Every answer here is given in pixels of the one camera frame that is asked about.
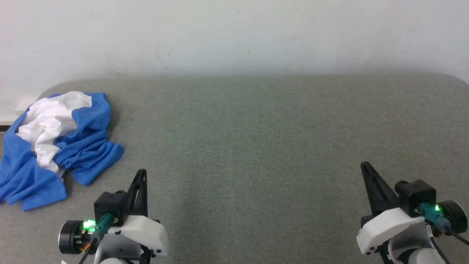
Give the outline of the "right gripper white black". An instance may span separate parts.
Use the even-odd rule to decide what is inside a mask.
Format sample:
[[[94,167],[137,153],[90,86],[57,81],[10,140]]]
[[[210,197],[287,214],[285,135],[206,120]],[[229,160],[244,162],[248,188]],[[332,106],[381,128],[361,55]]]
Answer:
[[[379,253],[385,264],[402,264],[400,251],[428,247],[428,227],[423,217],[409,217],[399,198],[369,162],[361,163],[371,214],[357,234],[361,254]]]

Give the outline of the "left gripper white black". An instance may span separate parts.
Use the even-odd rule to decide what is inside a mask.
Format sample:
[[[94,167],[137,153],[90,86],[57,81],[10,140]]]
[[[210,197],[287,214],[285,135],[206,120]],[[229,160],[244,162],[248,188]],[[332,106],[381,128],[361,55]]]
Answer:
[[[149,264],[169,254],[165,227],[148,217],[147,171],[139,169],[127,191],[127,215],[121,227],[111,227],[95,253],[94,264]]]

